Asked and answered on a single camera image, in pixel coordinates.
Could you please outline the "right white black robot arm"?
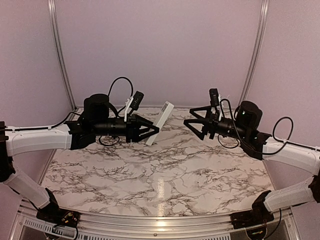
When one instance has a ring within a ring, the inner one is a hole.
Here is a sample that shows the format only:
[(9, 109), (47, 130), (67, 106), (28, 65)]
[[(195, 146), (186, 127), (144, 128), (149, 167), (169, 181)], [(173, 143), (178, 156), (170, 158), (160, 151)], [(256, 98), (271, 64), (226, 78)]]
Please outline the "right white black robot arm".
[(258, 131), (263, 112), (251, 101), (243, 101), (226, 117), (224, 111), (212, 112), (211, 106), (192, 108), (193, 119), (184, 120), (184, 125), (201, 140), (206, 135), (229, 137), (238, 141), (239, 147), (256, 160), (275, 161), (305, 170), (312, 177), (289, 187), (263, 193), (253, 203), (247, 219), (258, 224), (268, 212), (320, 201), (320, 150), (317, 147), (281, 140), (274, 133)]

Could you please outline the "white remote control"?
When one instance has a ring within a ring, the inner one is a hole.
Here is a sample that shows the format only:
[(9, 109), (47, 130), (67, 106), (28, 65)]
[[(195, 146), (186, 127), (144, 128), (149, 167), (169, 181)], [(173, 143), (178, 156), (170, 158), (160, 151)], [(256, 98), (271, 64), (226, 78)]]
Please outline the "white remote control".
[[(169, 118), (169, 116), (170, 116), (170, 114), (171, 114), (173, 109), (174, 109), (174, 105), (172, 103), (166, 101), (163, 104), (163, 106), (162, 106), (162, 108), (160, 110), (160, 113), (158, 114), (155, 122), (153, 123), (154, 126), (159, 128), (159, 131), (164, 126), (165, 122)], [(150, 136), (146, 141), (146, 145), (147, 146), (151, 146), (154, 143), (154, 141), (155, 141), (155, 139), (156, 139), (158, 134), (159, 134), (159, 132), (154, 134), (154, 135), (152, 135), (152, 136)]]

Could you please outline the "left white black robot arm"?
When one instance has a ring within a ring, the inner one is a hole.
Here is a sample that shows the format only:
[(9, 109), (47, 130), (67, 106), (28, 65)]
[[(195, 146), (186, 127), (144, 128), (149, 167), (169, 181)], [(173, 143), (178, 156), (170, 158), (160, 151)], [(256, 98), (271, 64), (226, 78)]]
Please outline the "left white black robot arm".
[[(28, 200), (53, 223), (63, 219), (52, 192), (37, 184), (13, 166), (13, 156), (42, 150), (79, 150), (96, 142), (98, 136), (125, 137), (126, 142), (140, 142), (159, 133), (153, 122), (126, 113), (119, 117), (110, 98), (96, 93), (84, 100), (77, 120), (53, 126), (7, 127), (0, 123), (0, 181)], [(110, 117), (110, 111), (116, 114)]]

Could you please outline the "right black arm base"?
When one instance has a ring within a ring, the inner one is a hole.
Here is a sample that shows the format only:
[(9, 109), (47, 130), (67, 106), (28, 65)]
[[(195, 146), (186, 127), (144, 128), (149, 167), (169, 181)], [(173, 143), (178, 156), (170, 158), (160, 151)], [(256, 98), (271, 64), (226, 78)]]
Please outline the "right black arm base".
[(230, 215), (234, 229), (252, 227), (273, 221), (273, 214), (267, 210), (264, 202), (271, 190), (261, 193), (252, 203), (251, 210), (235, 212)]

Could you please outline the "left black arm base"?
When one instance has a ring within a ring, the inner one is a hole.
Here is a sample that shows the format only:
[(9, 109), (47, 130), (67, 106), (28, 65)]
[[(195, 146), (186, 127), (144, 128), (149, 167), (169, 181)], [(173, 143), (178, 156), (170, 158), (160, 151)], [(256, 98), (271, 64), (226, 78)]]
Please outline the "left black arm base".
[(61, 208), (53, 192), (48, 188), (45, 188), (45, 190), (49, 196), (49, 203), (43, 208), (37, 209), (36, 217), (58, 226), (76, 228), (80, 219), (80, 213), (78, 211)]

